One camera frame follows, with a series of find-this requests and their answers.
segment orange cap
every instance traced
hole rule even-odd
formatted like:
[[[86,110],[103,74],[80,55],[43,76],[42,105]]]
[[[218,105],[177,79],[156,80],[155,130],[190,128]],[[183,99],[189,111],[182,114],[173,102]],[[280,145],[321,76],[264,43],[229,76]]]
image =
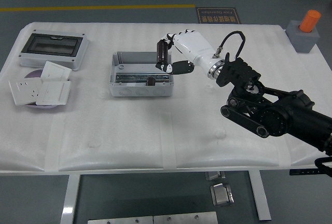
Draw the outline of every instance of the orange cap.
[[[311,32],[320,17],[321,14],[318,11],[309,10],[299,26],[300,30],[306,33]]]

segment white switch plate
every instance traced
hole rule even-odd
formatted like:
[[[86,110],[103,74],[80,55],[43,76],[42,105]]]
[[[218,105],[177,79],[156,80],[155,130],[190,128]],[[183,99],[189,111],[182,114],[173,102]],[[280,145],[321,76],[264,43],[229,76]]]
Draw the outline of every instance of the white switch plate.
[[[26,78],[19,81],[9,81],[15,105],[25,105],[35,103],[39,98],[42,88],[40,78]]]
[[[41,87],[36,105],[65,105],[70,88],[70,81],[45,81]]]
[[[67,81],[72,69],[53,62],[45,63],[41,80],[44,81]]]

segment yellow floor line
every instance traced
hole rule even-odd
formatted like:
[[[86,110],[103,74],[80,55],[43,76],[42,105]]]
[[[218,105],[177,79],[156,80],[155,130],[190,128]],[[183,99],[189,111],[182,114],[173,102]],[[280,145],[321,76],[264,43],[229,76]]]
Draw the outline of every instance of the yellow floor line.
[[[195,8],[195,5],[103,5],[103,6],[54,6],[0,8],[0,11],[47,11],[47,10],[119,10],[119,9],[160,9]]]

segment black cable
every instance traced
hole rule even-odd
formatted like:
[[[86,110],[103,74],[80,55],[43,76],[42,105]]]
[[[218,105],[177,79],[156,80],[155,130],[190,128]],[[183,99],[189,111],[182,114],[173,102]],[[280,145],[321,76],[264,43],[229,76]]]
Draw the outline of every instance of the black cable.
[[[239,50],[238,50],[238,52],[237,52],[237,54],[236,54],[236,56],[235,56],[235,59],[236,59],[236,58],[239,57],[239,55],[240,55],[240,53],[241,53],[241,51],[242,51],[242,49],[243,49],[244,43],[245,43],[245,36],[244,36],[244,34],[242,33],[242,31],[233,31],[233,32],[229,33],[229,34],[224,38],[224,40],[222,41],[222,44],[220,44],[219,49],[222,50],[222,49],[223,49],[223,46],[224,46],[224,44],[225,44],[225,42],[226,42],[226,40],[227,40],[231,35],[234,35],[234,34],[239,34],[239,35],[241,36],[241,38],[242,38],[241,45],[240,45]]]
[[[315,160],[315,165],[320,171],[322,171],[326,175],[332,177],[332,168],[330,168],[326,165],[323,165],[323,163],[327,163],[327,162],[332,162],[332,157],[317,158]]]

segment white table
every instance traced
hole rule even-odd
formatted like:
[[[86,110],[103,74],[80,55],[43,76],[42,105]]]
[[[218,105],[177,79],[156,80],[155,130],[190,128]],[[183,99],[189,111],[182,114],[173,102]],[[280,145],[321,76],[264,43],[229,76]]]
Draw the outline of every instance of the white table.
[[[68,103],[53,109],[16,106],[9,80],[35,68],[18,54],[34,30],[85,33],[82,66],[72,72]],[[332,73],[317,46],[297,54],[277,25],[136,23],[32,23],[19,34],[0,73],[0,171],[3,174],[88,174],[289,169],[313,166],[324,154],[290,136],[266,139],[224,118],[232,85],[219,88],[196,67],[174,76],[171,97],[112,97],[108,81],[116,51],[156,51],[166,33],[199,31],[213,47],[234,30],[246,43],[240,57],[266,86],[303,89],[314,110],[332,116]],[[221,55],[235,55],[241,38],[227,40]],[[173,61],[185,58],[171,49]]]

